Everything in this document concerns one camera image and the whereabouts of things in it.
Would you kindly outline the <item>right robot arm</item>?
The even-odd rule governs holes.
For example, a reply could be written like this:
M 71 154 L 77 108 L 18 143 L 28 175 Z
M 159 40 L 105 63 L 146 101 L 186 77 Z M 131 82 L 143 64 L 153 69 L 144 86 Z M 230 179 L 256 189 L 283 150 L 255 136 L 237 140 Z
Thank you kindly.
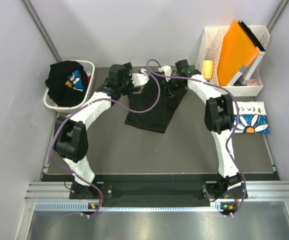
M 176 63 L 179 76 L 173 76 L 172 68 L 163 65 L 158 72 L 165 76 L 167 87 L 175 91 L 187 87 L 205 104 L 204 123 L 215 141 L 218 156 L 218 180 L 213 185 L 206 185 L 203 193 L 209 201 L 219 197 L 231 197 L 242 185 L 242 177 L 234 163 L 232 132 L 235 115 L 233 99 L 230 94 L 222 94 L 201 75 L 191 69 L 187 60 Z

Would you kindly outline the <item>black brushstroke print t-shirt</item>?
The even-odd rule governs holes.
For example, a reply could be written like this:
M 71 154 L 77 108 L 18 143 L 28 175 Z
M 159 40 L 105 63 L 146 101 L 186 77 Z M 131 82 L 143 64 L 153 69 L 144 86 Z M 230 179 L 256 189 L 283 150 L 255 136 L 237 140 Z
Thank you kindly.
M 160 98 L 153 109 L 145 113 L 128 112 L 125 124 L 156 133 L 165 133 L 183 97 L 187 93 L 181 88 L 174 97 L 166 97 L 162 81 L 159 79 Z M 128 95 L 129 108 L 135 111 L 149 109 L 157 100 L 158 87 L 154 79 L 150 79 L 139 94 Z

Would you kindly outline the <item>black daisy print t-shirt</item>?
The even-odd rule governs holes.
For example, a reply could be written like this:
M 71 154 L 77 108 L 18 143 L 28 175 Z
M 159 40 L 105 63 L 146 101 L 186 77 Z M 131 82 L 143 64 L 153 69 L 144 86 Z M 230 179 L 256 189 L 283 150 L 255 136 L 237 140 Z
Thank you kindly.
M 89 86 L 88 75 L 83 66 L 71 60 L 51 64 L 45 84 L 47 94 L 60 107 L 80 104 Z

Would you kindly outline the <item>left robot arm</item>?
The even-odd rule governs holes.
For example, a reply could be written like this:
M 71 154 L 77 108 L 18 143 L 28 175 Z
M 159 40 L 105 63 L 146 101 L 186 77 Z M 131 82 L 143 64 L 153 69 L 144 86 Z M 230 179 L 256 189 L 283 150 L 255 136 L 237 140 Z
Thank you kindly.
M 98 192 L 98 186 L 93 183 L 95 174 L 87 160 L 88 128 L 121 96 L 138 92 L 148 81 L 149 76 L 144 69 L 134 73 L 131 63 L 113 64 L 104 83 L 74 115 L 70 115 L 69 119 L 59 117 L 56 120 L 55 133 L 58 135 L 53 149 L 67 163 L 75 184 L 81 186 L 80 192 L 86 198 L 93 198 Z

